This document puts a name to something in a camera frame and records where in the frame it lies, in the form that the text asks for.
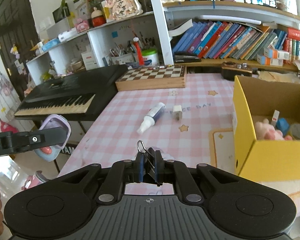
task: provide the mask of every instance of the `small orange and white box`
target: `small orange and white box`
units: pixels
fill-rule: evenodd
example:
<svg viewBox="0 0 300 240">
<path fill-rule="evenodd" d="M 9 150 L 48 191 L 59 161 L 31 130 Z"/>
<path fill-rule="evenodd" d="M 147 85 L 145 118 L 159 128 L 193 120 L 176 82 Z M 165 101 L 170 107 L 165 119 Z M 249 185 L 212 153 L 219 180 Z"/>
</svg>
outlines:
<svg viewBox="0 0 300 240">
<path fill-rule="evenodd" d="M 269 58 L 276 58 L 276 59 L 285 59 L 288 60 L 290 58 L 290 53 L 284 50 L 277 50 L 277 49 L 264 49 L 264 55 Z"/>
<path fill-rule="evenodd" d="M 257 61 L 261 65 L 281 66 L 281 67 L 283 66 L 283 59 L 269 58 L 263 55 L 258 55 Z"/>
</svg>

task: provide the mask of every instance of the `blue object in box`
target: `blue object in box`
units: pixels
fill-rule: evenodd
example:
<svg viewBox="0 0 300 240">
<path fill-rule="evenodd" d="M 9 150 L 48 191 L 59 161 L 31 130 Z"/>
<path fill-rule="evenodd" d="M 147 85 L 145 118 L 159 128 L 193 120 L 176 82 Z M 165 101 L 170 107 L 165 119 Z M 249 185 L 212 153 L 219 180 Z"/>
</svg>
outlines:
<svg viewBox="0 0 300 240">
<path fill-rule="evenodd" d="M 284 118 L 279 118 L 276 127 L 278 130 L 282 132 L 283 136 L 286 136 L 290 128 L 290 125 L 288 124 L 287 120 L 285 120 Z"/>
<path fill-rule="evenodd" d="M 51 41 L 48 41 L 46 44 L 44 44 L 42 46 L 42 50 L 43 50 L 43 52 L 46 52 L 48 49 L 51 49 L 52 47 L 58 45 L 59 43 L 60 43 L 59 39 L 55 38 Z"/>
</svg>

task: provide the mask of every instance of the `metal rivet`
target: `metal rivet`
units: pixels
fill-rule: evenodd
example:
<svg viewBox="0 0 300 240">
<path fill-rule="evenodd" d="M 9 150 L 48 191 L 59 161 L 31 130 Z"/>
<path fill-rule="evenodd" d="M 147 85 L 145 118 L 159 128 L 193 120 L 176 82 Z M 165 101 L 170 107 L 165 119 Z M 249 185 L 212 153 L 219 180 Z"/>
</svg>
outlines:
<svg viewBox="0 0 300 240">
<path fill-rule="evenodd" d="M 109 202 L 112 201 L 114 199 L 114 196 L 110 195 L 110 194 L 103 194 L 99 196 L 99 200 L 102 202 Z"/>
<path fill-rule="evenodd" d="M 191 202 L 198 202 L 201 200 L 201 196 L 199 196 L 197 194 L 190 194 L 190 195 L 186 196 L 186 199 Z"/>
</svg>

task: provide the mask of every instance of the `dark wooden door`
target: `dark wooden door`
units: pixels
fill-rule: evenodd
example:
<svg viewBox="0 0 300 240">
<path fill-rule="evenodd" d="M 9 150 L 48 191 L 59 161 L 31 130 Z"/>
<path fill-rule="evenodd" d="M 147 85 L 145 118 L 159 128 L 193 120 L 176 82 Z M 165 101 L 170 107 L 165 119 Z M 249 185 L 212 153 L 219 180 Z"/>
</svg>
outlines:
<svg viewBox="0 0 300 240">
<path fill-rule="evenodd" d="M 0 54 L 21 100 L 24 98 L 24 90 L 27 89 L 28 74 L 19 74 L 15 65 L 16 57 L 10 50 L 16 44 L 20 54 L 19 62 L 26 67 L 26 60 L 34 57 L 34 52 L 30 49 L 38 42 L 30 1 L 0 0 Z"/>
</svg>

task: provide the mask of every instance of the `yellow cardboard box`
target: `yellow cardboard box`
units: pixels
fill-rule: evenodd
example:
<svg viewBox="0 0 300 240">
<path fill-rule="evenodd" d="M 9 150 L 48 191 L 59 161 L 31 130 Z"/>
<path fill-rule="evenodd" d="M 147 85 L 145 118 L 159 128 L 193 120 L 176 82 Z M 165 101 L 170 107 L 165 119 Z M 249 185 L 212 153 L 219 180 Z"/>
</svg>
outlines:
<svg viewBox="0 0 300 240">
<path fill-rule="evenodd" d="M 300 123 L 300 84 L 236 76 L 233 103 L 236 174 L 256 182 L 300 179 L 300 141 L 257 140 L 253 125 L 275 110 Z"/>
</svg>

